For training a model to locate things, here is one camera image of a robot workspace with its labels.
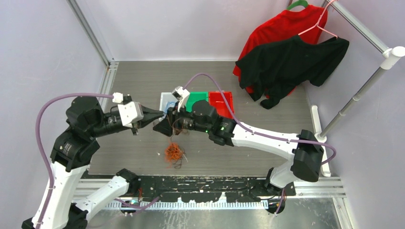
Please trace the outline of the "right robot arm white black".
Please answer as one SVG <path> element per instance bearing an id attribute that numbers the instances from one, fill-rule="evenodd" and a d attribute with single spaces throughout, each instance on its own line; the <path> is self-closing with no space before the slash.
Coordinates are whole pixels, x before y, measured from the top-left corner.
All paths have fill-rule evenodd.
<path id="1" fill-rule="evenodd" d="M 267 175 L 265 189 L 271 196 L 291 182 L 317 182 L 320 177 L 324 150 L 311 131 L 285 134 L 252 127 L 219 115 L 204 100 L 195 102 L 191 112 L 170 107 L 153 129 L 166 136 L 178 135 L 181 130 L 204 132 L 220 146 L 254 148 L 285 158 L 284 164 L 271 168 Z"/>

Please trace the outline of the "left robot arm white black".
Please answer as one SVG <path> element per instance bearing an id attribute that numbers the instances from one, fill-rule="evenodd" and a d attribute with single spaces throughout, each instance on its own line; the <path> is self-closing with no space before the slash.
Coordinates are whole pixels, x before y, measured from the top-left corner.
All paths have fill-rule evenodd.
<path id="1" fill-rule="evenodd" d="M 66 111 L 68 128 L 55 140 L 45 158 L 50 174 L 47 189 L 36 214 L 22 223 L 24 229 L 84 229 L 89 221 L 114 199 L 141 192 L 139 177 L 122 169 L 103 187 L 80 201 L 74 201 L 78 183 L 100 148 L 102 136 L 140 128 L 163 117 L 135 102 L 129 95 L 112 96 L 117 110 L 104 113 L 97 97 L 75 94 Z"/>

